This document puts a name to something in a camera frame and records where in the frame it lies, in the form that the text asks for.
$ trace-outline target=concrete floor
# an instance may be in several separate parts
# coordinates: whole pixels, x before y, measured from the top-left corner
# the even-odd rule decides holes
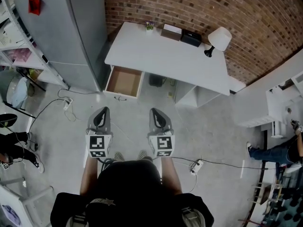
[[[36,96],[29,98],[28,111],[37,115],[50,101],[57,98],[60,88],[47,85],[47,92],[36,90]],[[73,112],[81,119],[70,122],[64,116],[63,103],[52,103],[34,123],[32,132],[39,143],[38,154],[45,166],[45,173],[39,174],[29,162],[12,165],[7,171],[0,170],[4,179],[23,175],[27,180],[26,193],[37,192],[47,186],[54,188],[53,194],[37,201],[36,208],[43,221],[49,221],[50,212],[59,192],[79,193],[83,173],[85,151],[85,129],[87,119],[97,109],[108,106],[111,113],[111,131],[114,134],[111,155],[123,153],[126,160],[136,159],[141,149],[150,148],[146,135],[149,130],[149,110],[156,107],[166,113],[172,121],[176,135],[175,157],[196,160],[203,159],[242,166],[260,167],[260,162],[247,156],[247,141],[262,145],[259,129],[246,129],[232,121],[233,96],[219,96],[208,104],[190,109],[176,108],[173,98],[175,87],[169,80],[162,88],[151,87],[144,81],[137,104],[118,102],[103,94],[79,95],[61,91],[61,96],[71,97]],[[174,159],[183,192],[195,185],[195,177],[184,164],[189,162]],[[239,227],[238,219],[246,217],[253,197],[251,186],[258,182],[259,170],[241,169],[205,162],[198,173],[197,186],[193,194],[201,196],[214,216],[214,227]]]

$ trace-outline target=brick wall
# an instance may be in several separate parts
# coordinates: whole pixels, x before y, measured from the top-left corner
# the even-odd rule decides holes
[[[303,45],[303,0],[105,0],[108,32],[124,21],[170,24],[200,33],[230,30],[228,73],[250,83]]]

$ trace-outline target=forearm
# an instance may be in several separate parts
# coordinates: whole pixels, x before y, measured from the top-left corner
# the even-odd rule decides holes
[[[98,160],[87,157],[85,169],[82,176],[80,195],[89,195],[95,188],[98,180]]]
[[[302,135],[301,134],[298,135],[297,144],[298,144],[299,155],[301,157],[303,157],[303,142],[302,142]]]
[[[4,163],[8,163],[9,160],[7,159],[7,157],[3,154],[0,153],[0,161],[4,162]]]
[[[174,195],[181,194],[181,183],[171,157],[162,157],[162,184]]]

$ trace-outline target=gray refrigerator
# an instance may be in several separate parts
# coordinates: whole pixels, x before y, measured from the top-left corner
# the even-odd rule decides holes
[[[70,87],[101,91],[108,51],[104,0],[41,0],[40,15],[28,0],[16,9],[38,48]]]

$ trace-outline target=open drawer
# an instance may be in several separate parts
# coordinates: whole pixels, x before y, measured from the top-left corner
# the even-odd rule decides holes
[[[119,102],[136,101],[139,97],[144,72],[113,66],[103,93]]]

